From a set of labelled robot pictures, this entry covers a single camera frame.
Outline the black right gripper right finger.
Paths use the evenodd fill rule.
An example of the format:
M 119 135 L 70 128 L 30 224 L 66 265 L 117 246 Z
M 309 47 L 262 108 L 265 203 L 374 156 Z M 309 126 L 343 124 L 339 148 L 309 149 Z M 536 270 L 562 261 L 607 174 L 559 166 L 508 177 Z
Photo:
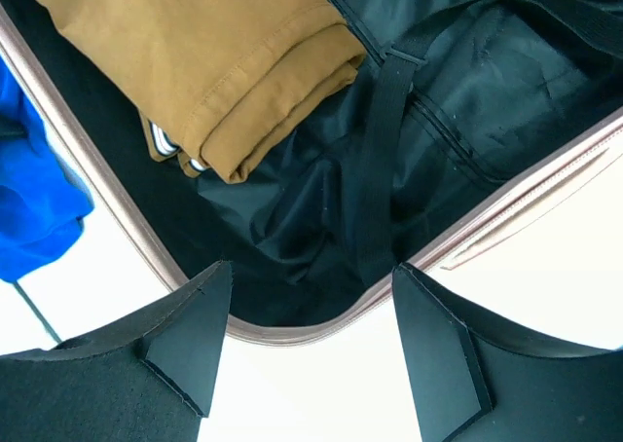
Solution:
M 532 330 L 410 264 L 392 293 L 422 440 L 621 441 L 621 350 Z

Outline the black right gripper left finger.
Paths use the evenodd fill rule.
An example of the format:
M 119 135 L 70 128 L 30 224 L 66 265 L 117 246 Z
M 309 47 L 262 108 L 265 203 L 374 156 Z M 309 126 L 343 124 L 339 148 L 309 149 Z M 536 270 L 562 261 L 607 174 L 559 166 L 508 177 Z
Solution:
M 209 415 L 233 287 L 217 262 L 106 326 L 1 358 L 4 441 L 195 441 Z

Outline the blue shirt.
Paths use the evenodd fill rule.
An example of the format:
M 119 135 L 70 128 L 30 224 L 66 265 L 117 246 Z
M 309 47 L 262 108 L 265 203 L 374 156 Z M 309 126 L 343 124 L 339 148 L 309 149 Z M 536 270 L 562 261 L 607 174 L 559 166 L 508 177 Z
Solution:
M 1 279 L 59 259 L 83 233 L 89 196 L 67 178 L 37 110 L 1 64 Z

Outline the brown shorts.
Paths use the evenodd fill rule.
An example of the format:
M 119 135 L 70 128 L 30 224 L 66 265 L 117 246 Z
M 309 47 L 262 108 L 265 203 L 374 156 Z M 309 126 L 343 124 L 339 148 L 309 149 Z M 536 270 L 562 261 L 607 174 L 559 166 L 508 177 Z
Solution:
M 365 49 L 328 0 L 37 0 L 173 144 L 247 179 Z

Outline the pink open suitcase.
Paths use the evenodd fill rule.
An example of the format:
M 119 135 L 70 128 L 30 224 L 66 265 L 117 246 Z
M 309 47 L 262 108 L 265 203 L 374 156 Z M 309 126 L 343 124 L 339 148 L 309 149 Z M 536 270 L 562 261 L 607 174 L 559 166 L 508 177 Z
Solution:
M 230 261 L 230 328 L 257 342 L 341 329 L 622 114 L 622 0 L 328 1 L 365 49 L 354 81 L 230 184 L 37 0 L 1 0 L 7 57 L 145 262 L 175 288 Z

